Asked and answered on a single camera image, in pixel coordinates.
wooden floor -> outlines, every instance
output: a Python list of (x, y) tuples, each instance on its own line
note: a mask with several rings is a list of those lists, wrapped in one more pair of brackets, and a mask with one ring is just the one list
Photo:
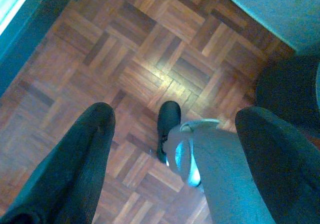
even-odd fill
[(293, 51), (230, 0), (71, 0), (0, 102), (0, 215), (91, 104), (116, 131), (96, 224), (211, 224), (204, 195), (156, 159), (157, 112), (235, 131), (257, 76)]

shoe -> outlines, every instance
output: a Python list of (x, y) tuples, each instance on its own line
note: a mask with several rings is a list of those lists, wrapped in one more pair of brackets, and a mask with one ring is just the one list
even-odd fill
[(158, 147), (156, 155), (160, 162), (167, 162), (167, 154), (163, 151), (164, 142), (168, 139), (169, 131), (181, 122), (180, 106), (174, 101), (165, 102), (159, 111), (157, 131), (158, 131)]

